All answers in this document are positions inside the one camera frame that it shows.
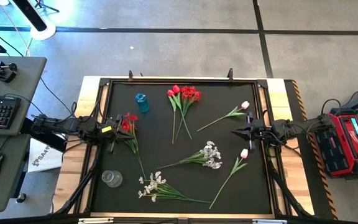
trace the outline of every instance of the desk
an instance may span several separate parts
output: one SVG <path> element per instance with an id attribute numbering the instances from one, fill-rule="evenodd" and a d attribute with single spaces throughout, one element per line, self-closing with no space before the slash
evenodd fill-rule
<path id="1" fill-rule="evenodd" d="M 18 72 L 10 83 L 0 81 L 0 96 L 13 93 L 32 100 L 37 88 L 46 58 L 41 57 L 0 57 L 5 64 L 15 63 Z M 4 211 L 9 198 L 16 197 L 23 181 L 26 152 L 29 151 L 30 135 L 19 134 L 30 103 L 21 100 L 10 129 L 0 129 L 0 147 L 8 136 L 11 137 L 2 152 L 5 154 L 0 174 L 0 212 Z"/>
<path id="2" fill-rule="evenodd" d="M 120 77 L 123 82 L 127 81 L 127 79 Z M 158 81 L 162 77 L 139 77 L 136 80 L 153 80 Z M 165 80 L 171 80 L 172 82 L 183 82 L 180 78 L 164 78 Z M 208 78 L 194 78 L 194 82 L 199 82 L 200 80 L 207 81 Z M 222 79 L 214 79 L 217 82 L 227 82 L 227 78 Z M 105 102 L 106 100 L 111 99 L 107 96 L 111 96 L 112 93 L 108 93 L 108 86 L 102 85 L 99 89 L 100 77 L 84 77 L 83 85 L 81 87 L 80 97 L 78 100 L 78 108 L 76 111 L 77 116 L 85 116 L 90 113 L 93 109 L 97 96 L 101 100 L 102 111 L 114 111 L 114 107 L 109 110 L 105 110 Z M 303 106 L 301 105 L 301 98 L 299 91 L 296 87 L 296 83 L 291 80 L 277 80 L 277 79 L 268 79 L 262 80 L 260 82 L 262 86 L 267 88 L 262 88 L 260 85 L 257 85 L 257 91 L 259 91 L 261 107 L 263 110 L 270 108 L 271 110 L 265 115 L 265 122 L 268 123 L 268 117 L 271 116 L 274 119 L 297 119 L 303 120 L 305 119 L 305 114 L 303 110 Z M 300 151 L 302 153 L 302 158 L 298 157 L 294 152 L 288 151 L 287 149 L 282 149 L 281 160 L 275 161 L 277 167 L 280 167 L 280 163 L 283 165 L 282 173 L 285 176 L 287 185 L 289 189 L 293 192 L 296 199 L 302 204 L 303 208 L 312 214 L 316 214 L 319 217 L 324 218 L 336 218 L 336 212 L 333 207 L 331 194 L 329 193 L 328 186 L 326 185 L 326 180 L 321 172 L 318 169 L 319 163 L 316 161 L 316 158 L 313 154 L 313 149 L 305 144 L 306 138 L 298 138 L 290 141 L 288 143 L 291 147 L 297 147 L 300 145 Z M 93 160 L 93 154 L 95 152 L 95 148 L 91 150 L 91 157 L 89 161 Z M 55 190 L 55 196 L 53 199 L 55 208 L 60 208 L 65 201 L 69 198 L 69 196 L 74 191 L 75 187 L 78 185 L 81 168 L 83 165 L 85 156 L 85 146 L 79 146 L 71 151 L 68 151 L 65 154 L 65 158 L 63 161 L 61 173 L 59 176 L 59 180 L 57 183 L 57 188 Z M 88 201 L 89 194 L 89 185 L 85 188 L 82 201 L 80 203 L 80 211 L 83 211 L 84 208 L 90 205 Z M 283 199 L 283 195 L 281 190 L 276 186 L 275 191 L 277 193 L 276 198 L 278 199 L 278 207 L 279 209 L 285 213 L 291 213 L 291 210 L 286 205 L 285 200 Z M 270 200 L 272 201 L 274 195 L 270 194 Z M 226 213 L 197 213 L 197 214 L 177 214 L 177 213 L 136 213 L 130 212 L 114 212 L 114 211 L 104 211 L 100 212 L 100 210 L 105 208 L 96 208 L 99 211 L 93 212 L 93 208 L 91 209 L 92 216 L 102 217 L 164 217 L 164 218 L 173 218 L 173 217 L 188 217 L 188 218 L 273 218 L 276 210 L 273 209 L 273 205 L 271 205 L 271 210 L 269 212 L 261 212 L 261 213 L 242 213 L 242 214 L 226 214 Z"/>

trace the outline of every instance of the red tulip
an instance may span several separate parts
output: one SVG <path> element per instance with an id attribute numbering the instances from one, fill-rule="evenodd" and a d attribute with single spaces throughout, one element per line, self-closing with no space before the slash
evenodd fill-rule
<path id="1" fill-rule="evenodd" d="M 136 116 L 136 115 L 131 115 L 131 116 L 129 117 L 129 119 L 130 119 L 131 121 L 137 121 L 137 116 Z"/>
<path id="2" fill-rule="evenodd" d="M 180 92 L 180 88 L 179 88 L 178 85 L 174 85 L 174 86 L 173 86 L 173 92 L 174 92 L 175 94 Z"/>
<path id="3" fill-rule="evenodd" d="M 172 90 L 168 90 L 168 96 L 174 96 L 175 93 Z"/>

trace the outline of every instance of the gray floor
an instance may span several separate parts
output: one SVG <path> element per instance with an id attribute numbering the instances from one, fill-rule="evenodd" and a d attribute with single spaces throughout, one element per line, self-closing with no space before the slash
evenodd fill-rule
<path id="1" fill-rule="evenodd" d="M 42 12 L 62 27 L 256 29 L 252 0 L 48 0 L 60 13 Z M 358 30 L 358 0 L 259 0 L 264 28 L 270 30 Z M 28 21 L 6 7 L 17 26 Z M 0 26 L 11 26 L 0 10 Z M 15 32 L 0 32 L 25 52 Z M 22 35 L 30 42 L 28 32 Z M 275 78 L 298 82 L 309 118 L 328 98 L 342 102 L 358 90 L 358 35 L 267 35 Z M 17 55 L 6 47 L 11 55 Z M 256 34 L 112 34 L 59 32 L 45 41 L 32 40 L 31 56 L 48 58 L 43 78 L 66 103 L 77 100 L 84 75 L 266 77 Z M 50 116 L 67 111 L 40 85 L 34 103 Z M 31 108 L 29 114 L 37 114 Z M 28 175 L 29 200 L 9 203 L 0 218 L 49 212 L 57 171 Z M 358 221 L 358 180 L 329 180 L 339 218 Z"/>

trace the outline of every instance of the white stand base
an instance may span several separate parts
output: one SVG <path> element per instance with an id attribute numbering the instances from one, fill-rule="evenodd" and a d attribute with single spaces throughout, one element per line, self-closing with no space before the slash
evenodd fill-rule
<path id="1" fill-rule="evenodd" d="M 30 35 L 35 40 L 45 40 L 56 33 L 56 26 L 50 21 L 45 20 L 47 28 L 44 31 L 38 31 L 35 27 L 31 27 Z"/>

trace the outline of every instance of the black table surface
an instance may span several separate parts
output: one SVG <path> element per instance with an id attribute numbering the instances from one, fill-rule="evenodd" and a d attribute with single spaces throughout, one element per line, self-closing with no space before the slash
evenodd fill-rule
<path id="1" fill-rule="evenodd" d="M 0 136 L 0 147 L 6 138 L 7 136 Z M 11 137 L 1 149 L 4 154 L 4 161 L 2 162 L 0 173 L 0 212 L 5 210 L 16 180 L 21 174 L 19 169 L 22 167 L 25 153 L 29 148 L 30 138 L 28 134 Z"/>
<path id="2" fill-rule="evenodd" d="M 142 163 L 148 177 L 164 166 L 186 158 L 204 148 L 206 141 L 213 141 L 222 155 L 223 166 L 218 170 L 202 167 L 198 164 L 186 164 L 162 169 L 162 177 L 182 194 L 198 199 L 213 201 L 218 190 L 230 174 L 240 157 L 243 148 L 249 144 L 230 130 L 242 126 L 246 117 L 226 118 L 200 132 L 200 127 L 228 114 L 243 101 L 250 103 L 248 112 L 256 114 L 255 96 L 252 85 L 228 85 L 227 83 L 197 84 L 202 99 L 191 105 L 186 115 L 186 123 L 193 136 L 190 140 L 184 128 L 172 145 L 173 110 L 167 97 L 171 84 L 125 84 L 115 83 L 109 106 L 109 116 L 127 112 L 136 114 L 137 139 Z M 134 98 L 137 93 L 145 93 L 150 111 L 141 113 Z M 180 122 L 177 111 L 176 128 Z M 225 214 L 271 214 L 270 195 L 261 150 L 256 150 L 247 159 L 242 170 L 235 173 L 222 190 L 213 208 L 209 204 L 183 202 L 176 200 L 138 198 L 142 190 L 139 184 L 141 170 L 132 151 L 125 145 L 115 146 L 113 155 L 107 155 L 104 148 L 101 153 L 100 173 L 97 175 L 92 212 L 115 213 L 225 213 Z M 122 185 L 108 187 L 101 180 L 104 170 L 118 170 L 123 175 Z"/>
<path id="3" fill-rule="evenodd" d="M 17 75 L 10 83 L 0 81 L 0 96 L 13 93 L 32 100 L 47 59 L 44 57 L 0 57 L 6 65 L 15 63 Z M 9 129 L 0 129 L 0 135 L 16 135 L 21 130 L 30 103 L 21 100 L 14 120 Z"/>

